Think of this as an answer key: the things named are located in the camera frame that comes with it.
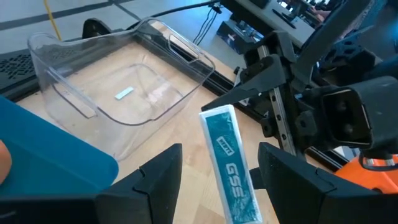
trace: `clear plastic bin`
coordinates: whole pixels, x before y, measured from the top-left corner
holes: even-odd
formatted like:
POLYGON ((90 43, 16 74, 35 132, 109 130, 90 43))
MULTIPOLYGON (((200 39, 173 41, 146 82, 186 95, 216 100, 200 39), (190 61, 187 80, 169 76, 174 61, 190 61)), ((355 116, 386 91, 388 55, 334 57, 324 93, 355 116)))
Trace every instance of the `clear plastic bin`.
POLYGON ((178 113, 215 69, 155 19, 76 42, 34 34, 28 46, 49 115, 117 160, 178 113))

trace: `black cable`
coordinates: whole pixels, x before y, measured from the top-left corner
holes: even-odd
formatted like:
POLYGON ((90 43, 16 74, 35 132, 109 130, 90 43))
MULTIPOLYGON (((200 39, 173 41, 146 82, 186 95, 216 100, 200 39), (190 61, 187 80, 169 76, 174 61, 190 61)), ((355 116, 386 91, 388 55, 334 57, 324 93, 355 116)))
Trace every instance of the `black cable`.
MULTIPOLYGON (((166 14, 170 14, 170 13, 173 13, 173 12, 179 12, 179 11, 182 11, 182 10, 193 9, 193 8, 196 8, 196 7, 208 6, 210 4, 214 4, 214 3, 218 3, 218 2, 220 2, 220 0, 214 0, 214 1, 208 1, 208 2, 203 2, 203 3, 199 3, 199 4, 193 4, 193 5, 190 5, 190 6, 178 7, 178 8, 175 8, 175 9, 171 9, 171 10, 168 10, 168 11, 164 11, 164 12, 160 12, 160 13, 154 14, 151 17, 164 16, 166 14)), ((126 30, 134 28, 136 25, 138 25, 138 23, 140 23, 140 21, 138 21, 135 24, 129 26, 126 30)))
POLYGON ((201 27, 200 27, 200 30, 199 30, 198 35, 197 35, 197 36, 194 38, 194 40, 192 41, 193 43, 195 43, 195 41, 197 40, 197 38, 200 36, 203 27, 205 26, 207 20, 210 18, 210 13, 211 13, 212 10, 213 10, 213 9, 210 9, 210 10, 209 10, 209 13, 207 14, 206 20, 203 22, 203 24, 202 24, 201 27))
POLYGON ((211 22, 210 22, 210 25, 208 26, 208 28, 207 28, 207 30, 206 30, 206 32, 202 35, 201 39, 199 40, 197 46, 200 45, 200 43, 202 42, 202 40, 205 38, 207 32, 209 32, 211 26, 213 25, 214 21, 215 21, 216 18, 217 18, 217 15, 218 15, 218 13, 216 12, 216 14, 213 16, 213 18, 212 18, 212 20, 211 20, 211 22))

